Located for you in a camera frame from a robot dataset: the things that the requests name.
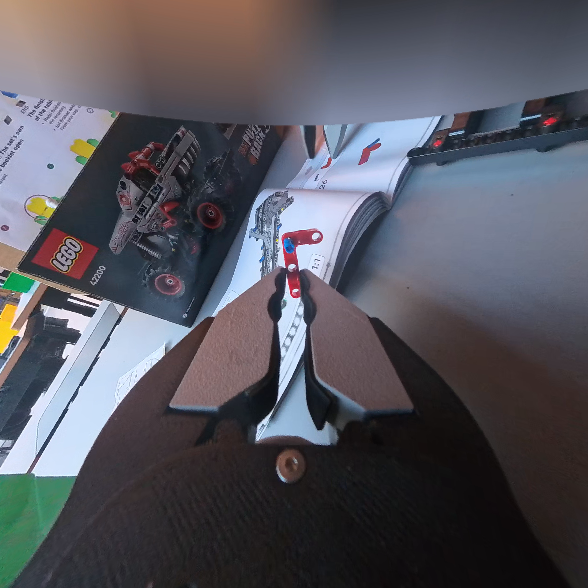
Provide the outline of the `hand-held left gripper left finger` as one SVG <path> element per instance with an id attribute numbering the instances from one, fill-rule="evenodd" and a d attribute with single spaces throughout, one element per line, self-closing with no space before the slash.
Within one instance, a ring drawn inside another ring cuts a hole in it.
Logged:
<path id="1" fill-rule="evenodd" d="M 206 419 L 197 443 L 223 420 L 247 437 L 275 407 L 279 388 L 283 268 L 277 267 L 214 317 L 169 402 L 180 415 Z"/>

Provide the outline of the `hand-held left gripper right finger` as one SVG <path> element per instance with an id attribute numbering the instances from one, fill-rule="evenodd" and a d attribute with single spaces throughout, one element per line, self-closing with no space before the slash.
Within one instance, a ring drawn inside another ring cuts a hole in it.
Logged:
<path id="1" fill-rule="evenodd" d="M 300 287 L 306 404 L 315 428 L 329 430 L 328 444 L 352 423 L 411 419 L 414 402 L 371 318 L 310 270 Z"/>

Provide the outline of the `red angled lego beam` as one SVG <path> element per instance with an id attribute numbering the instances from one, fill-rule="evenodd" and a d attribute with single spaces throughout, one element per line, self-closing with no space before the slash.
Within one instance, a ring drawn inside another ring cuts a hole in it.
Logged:
<path id="1" fill-rule="evenodd" d="M 291 237 L 296 243 L 296 250 L 293 254 L 286 254 L 283 249 L 283 239 Z M 290 296 L 294 299 L 300 298 L 300 265 L 298 261 L 297 248 L 307 245 L 317 245 L 323 239 L 319 229 L 301 229 L 298 231 L 286 232 L 282 236 L 282 251 L 287 273 L 288 288 Z"/>

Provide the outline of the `lego instruction booklet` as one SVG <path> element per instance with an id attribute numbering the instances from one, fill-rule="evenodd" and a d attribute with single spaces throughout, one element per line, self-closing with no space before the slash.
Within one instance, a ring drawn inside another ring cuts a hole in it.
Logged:
<path id="1" fill-rule="evenodd" d="M 277 266 L 285 267 L 282 236 L 319 229 L 317 245 L 297 248 L 300 269 L 335 288 L 369 225 L 393 204 L 409 172 L 408 151 L 422 145 L 441 116 L 352 125 L 337 159 L 326 146 L 286 187 L 266 188 L 247 218 L 247 233 L 231 282 L 216 312 Z"/>

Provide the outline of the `black lego box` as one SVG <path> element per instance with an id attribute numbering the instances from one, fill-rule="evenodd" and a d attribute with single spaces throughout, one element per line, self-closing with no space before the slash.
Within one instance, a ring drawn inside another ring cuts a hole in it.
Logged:
<path id="1" fill-rule="evenodd" d="M 283 136 L 119 114 L 19 270 L 192 326 Z"/>

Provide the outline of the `black lego chassis model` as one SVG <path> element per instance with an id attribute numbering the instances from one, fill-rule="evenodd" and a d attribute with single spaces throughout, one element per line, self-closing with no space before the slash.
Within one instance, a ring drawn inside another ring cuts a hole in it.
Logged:
<path id="1" fill-rule="evenodd" d="M 548 152 L 587 141 L 587 91 L 445 115 L 408 151 L 411 165 L 446 165 L 497 153 Z"/>

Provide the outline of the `white sticker sheet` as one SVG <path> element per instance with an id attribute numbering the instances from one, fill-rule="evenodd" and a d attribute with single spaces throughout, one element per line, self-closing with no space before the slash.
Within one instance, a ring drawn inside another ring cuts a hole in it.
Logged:
<path id="1" fill-rule="evenodd" d="M 166 354 L 166 345 L 150 353 L 145 359 L 136 364 L 129 371 L 125 372 L 117 381 L 114 392 L 113 411 L 120 405 L 130 390 L 143 378 L 143 376 L 161 360 Z"/>

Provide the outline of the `yellow storage bin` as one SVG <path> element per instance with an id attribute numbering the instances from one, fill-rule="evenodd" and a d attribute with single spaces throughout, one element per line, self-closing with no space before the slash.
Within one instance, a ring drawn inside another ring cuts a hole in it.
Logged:
<path id="1" fill-rule="evenodd" d="M 19 330 L 12 328 L 12 323 L 16 315 L 18 306 L 7 304 L 1 311 L 1 341 L 0 341 L 0 352 L 1 354 L 7 349 L 11 340 L 14 336 L 17 336 Z"/>

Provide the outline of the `green plastic bin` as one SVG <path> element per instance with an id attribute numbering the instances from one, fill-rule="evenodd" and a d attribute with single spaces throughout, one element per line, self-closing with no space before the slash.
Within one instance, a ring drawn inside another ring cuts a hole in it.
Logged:
<path id="1" fill-rule="evenodd" d="M 45 539 L 75 476 L 1 475 L 1 587 L 9 587 Z"/>

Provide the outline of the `white printed instruction sheet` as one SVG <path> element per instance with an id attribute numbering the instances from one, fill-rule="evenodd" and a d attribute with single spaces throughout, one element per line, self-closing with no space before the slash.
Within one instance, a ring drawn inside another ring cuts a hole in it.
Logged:
<path id="1" fill-rule="evenodd" d="M 118 114 L 1 91 L 1 243 L 28 250 Z"/>

